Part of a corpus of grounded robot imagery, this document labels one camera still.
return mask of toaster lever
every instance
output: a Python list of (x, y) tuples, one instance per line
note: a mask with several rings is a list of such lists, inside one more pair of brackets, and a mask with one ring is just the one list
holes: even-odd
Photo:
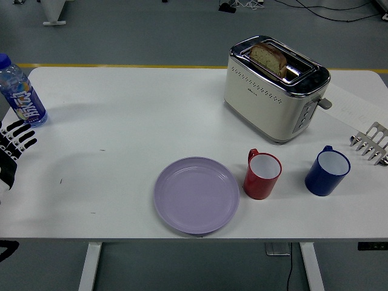
[(318, 105), (320, 107), (322, 107), (324, 110), (330, 109), (331, 106), (333, 106), (333, 104), (329, 100), (327, 100), (326, 98), (321, 99), (318, 102)]

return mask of bottle label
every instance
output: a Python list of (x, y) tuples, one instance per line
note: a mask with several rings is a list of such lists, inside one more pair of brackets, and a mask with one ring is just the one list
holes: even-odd
[(17, 87), (16, 93), (7, 96), (8, 103), (17, 116), (26, 123), (34, 123), (42, 119), (46, 110), (31, 84), (21, 82)]

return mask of white table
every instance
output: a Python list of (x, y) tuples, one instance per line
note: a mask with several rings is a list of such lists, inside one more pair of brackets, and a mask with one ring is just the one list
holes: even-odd
[[(357, 131), (323, 111), (302, 135), (275, 145), (224, 104), (226, 70), (50, 67), (35, 69), (30, 79), (49, 118), (36, 129), (38, 143), (18, 161), (15, 185), (1, 201), (1, 238), (190, 238), (155, 211), (160, 172), (177, 159), (205, 156), (224, 164), (242, 186), (252, 148), (282, 162), (278, 183), (263, 201), (241, 187), (235, 216), (206, 238), (388, 238), (387, 169), (349, 147)], [(388, 89), (377, 74), (332, 71), (331, 84), (374, 96), (369, 102), (376, 105), (385, 98), (386, 106)], [(14, 120), (8, 112), (4, 123)], [(327, 144), (349, 158), (352, 170), (330, 196), (318, 197), (304, 177)]]

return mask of water bottle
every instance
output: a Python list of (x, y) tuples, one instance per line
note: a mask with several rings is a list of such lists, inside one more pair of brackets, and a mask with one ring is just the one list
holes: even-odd
[(24, 123), (38, 127), (46, 122), (46, 109), (30, 80), (4, 53), (0, 53), (0, 92)]

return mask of yellow floor line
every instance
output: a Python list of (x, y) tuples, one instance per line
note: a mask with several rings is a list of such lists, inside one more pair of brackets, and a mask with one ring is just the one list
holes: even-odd
[(107, 64), (18, 64), (22, 68), (85, 67), (85, 68), (170, 68), (170, 69), (226, 69), (223, 65), (107, 65)]
[[(85, 68), (170, 68), (170, 69), (226, 69), (223, 65), (108, 65), (108, 64), (18, 64), (22, 68), (38, 67), (85, 67)], [(339, 69), (329, 70), (350, 70), (350, 71), (373, 71), (378, 74), (388, 74), (388, 69)]]

